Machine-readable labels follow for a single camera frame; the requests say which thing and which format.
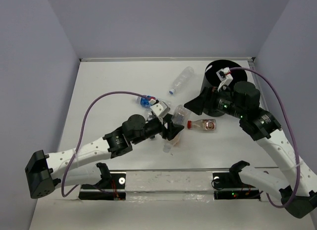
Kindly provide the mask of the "clear crushed bottle white cap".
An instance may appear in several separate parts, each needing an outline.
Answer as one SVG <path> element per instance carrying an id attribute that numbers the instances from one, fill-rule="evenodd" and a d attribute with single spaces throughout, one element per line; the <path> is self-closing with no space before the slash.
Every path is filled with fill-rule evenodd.
<path id="1" fill-rule="evenodd" d="M 186 109 L 183 105 L 179 105 L 174 110 L 174 113 L 172 115 L 172 121 L 176 124 L 183 125 L 184 127 L 187 126 L 187 121 L 189 120 L 191 115 L 191 111 Z M 165 153 L 169 153 L 173 146 L 170 144 L 170 141 L 165 140 L 163 151 Z"/>

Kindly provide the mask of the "small bottle pepsi label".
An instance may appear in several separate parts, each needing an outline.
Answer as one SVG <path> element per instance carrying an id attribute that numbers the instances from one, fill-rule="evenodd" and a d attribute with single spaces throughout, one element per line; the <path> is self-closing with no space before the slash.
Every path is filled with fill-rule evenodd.
<path id="1" fill-rule="evenodd" d="M 151 111 L 147 111 L 145 114 L 146 121 L 150 121 L 153 119 L 153 114 Z"/>

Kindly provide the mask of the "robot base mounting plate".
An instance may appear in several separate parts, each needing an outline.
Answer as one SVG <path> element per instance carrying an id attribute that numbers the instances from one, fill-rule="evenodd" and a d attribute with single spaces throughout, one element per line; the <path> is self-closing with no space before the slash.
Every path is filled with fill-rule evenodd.
<path id="1" fill-rule="evenodd" d="M 210 201 L 261 199 L 261 192 L 235 181 L 227 171 L 126 171 L 112 172 L 98 188 L 82 185 L 81 200 Z"/>

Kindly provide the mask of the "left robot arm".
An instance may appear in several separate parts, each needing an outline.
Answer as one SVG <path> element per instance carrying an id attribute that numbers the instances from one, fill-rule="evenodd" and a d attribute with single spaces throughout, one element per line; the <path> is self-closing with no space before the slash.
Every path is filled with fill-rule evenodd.
<path id="1" fill-rule="evenodd" d="M 104 160 L 123 156 L 152 136 L 173 140 L 183 129 L 175 124 L 172 115 L 146 121 L 142 115 L 132 115 L 113 132 L 81 146 L 62 152 L 45 154 L 36 151 L 30 157 L 25 174 L 32 199 L 39 199 L 62 186 L 90 184 L 104 188 L 110 173 Z"/>

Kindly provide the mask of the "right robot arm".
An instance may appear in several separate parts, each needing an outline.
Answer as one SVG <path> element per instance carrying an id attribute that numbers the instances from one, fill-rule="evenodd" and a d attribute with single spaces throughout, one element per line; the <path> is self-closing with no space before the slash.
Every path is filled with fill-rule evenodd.
<path id="1" fill-rule="evenodd" d="M 220 113 L 238 118 L 242 130 L 270 156 L 285 179 L 239 161 L 229 169 L 229 183 L 254 186 L 280 200 L 282 208 L 301 219 L 317 207 L 317 176 L 301 157 L 296 157 L 295 149 L 275 117 L 260 108 L 260 96 L 254 84 L 242 81 L 237 82 L 232 91 L 204 88 L 184 106 L 197 115 Z"/>

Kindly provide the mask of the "black cylindrical bin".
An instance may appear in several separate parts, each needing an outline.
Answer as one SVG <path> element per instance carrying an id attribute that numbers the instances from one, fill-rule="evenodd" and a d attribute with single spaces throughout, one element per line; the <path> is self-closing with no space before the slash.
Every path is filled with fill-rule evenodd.
<path id="1" fill-rule="evenodd" d="M 209 87 L 217 87 L 220 85 L 220 82 L 222 81 L 222 78 L 218 76 L 218 71 L 220 69 L 224 68 L 234 68 L 234 67 L 241 67 L 239 64 L 231 61 L 231 60 L 215 60 L 211 63 L 209 63 L 205 69 L 205 74 L 201 86 L 200 93 L 204 90 L 204 88 Z M 220 96 L 216 96 L 216 98 L 222 98 L 227 101 L 233 101 L 233 88 L 236 83 L 238 82 L 247 82 L 248 77 L 245 70 L 238 70 L 231 72 L 231 76 L 233 78 L 233 81 L 228 85 L 228 88 L 221 89 L 220 90 Z M 220 117 L 223 116 L 225 113 L 217 110 L 212 110 L 210 108 L 204 108 L 201 110 L 201 113 L 199 115 L 206 114 L 211 117 Z"/>

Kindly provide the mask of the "orange juice bottle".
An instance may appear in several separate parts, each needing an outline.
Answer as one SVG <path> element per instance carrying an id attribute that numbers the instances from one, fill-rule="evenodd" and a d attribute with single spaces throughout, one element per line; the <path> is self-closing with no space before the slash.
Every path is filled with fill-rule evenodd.
<path id="1" fill-rule="evenodd" d="M 180 138 L 181 138 L 181 134 L 176 135 L 176 136 L 170 141 L 170 144 L 171 144 L 172 146 L 177 145 L 177 144 L 179 143 L 179 141 L 180 141 Z"/>

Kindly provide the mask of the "small bottle red cap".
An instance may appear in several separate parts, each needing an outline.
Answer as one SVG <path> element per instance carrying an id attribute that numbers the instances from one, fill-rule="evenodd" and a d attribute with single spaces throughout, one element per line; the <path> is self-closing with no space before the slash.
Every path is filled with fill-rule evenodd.
<path id="1" fill-rule="evenodd" d="M 201 132 L 213 132 L 216 130 L 215 119 L 200 119 L 197 121 L 188 120 L 187 129 Z"/>

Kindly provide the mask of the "clear bottle blue cap far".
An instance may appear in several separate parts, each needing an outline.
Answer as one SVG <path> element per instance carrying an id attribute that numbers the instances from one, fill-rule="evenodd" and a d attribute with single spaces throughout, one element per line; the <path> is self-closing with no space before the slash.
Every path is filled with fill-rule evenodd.
<path id="1" fill-rule="evenodd" d="M 168 93 L 174 95 L 179 93 L 183 87 L 185 87 L 188 82 L 194 77 L 194 69 L 190 66 L 186 67 L 173 81 Z"/>

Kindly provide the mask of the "clear bottle blue label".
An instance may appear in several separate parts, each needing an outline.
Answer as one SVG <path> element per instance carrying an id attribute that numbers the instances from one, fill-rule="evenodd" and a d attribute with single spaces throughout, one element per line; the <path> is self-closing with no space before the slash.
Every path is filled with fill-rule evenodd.
<path id="1" fill-rule="evenodd" d="M 143 95 L 143 96 L 138 96 L 137 97 L 137 104 L 140 105 L 143 108 L 149 109 L 151 104 L 150 104 L 150 99 L 155 99 L 155 100 L 159 100 L 159 101 L 163 101 L 168 107 L 171 107 L 172 104 L 170 101 L 166 100 L 166 99 L 161 99 L 161 98 L 157 98 L 154 96 L 150 96 L 150 95 Z"/>

